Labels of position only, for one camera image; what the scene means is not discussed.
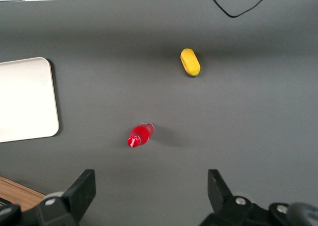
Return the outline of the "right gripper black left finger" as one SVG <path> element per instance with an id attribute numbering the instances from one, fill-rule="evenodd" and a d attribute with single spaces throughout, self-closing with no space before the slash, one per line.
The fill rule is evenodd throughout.
<path id="1" fill-rule="evenodd" d="M 36 207 L 40 226 L 78 226 L 96 195 L 95 171 L 86 169 L 62 194 L 46 196 Z"/>

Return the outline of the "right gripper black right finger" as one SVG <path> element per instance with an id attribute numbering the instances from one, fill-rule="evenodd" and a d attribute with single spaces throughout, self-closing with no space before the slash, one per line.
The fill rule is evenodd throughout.
<path id="1" fill-rule="evenodd" d="M 269 226 L 268 211 L 244 196 L 233 195 L 216 169 L 208 170 L 208 198 L 213 212 L 202 226 Z"/>

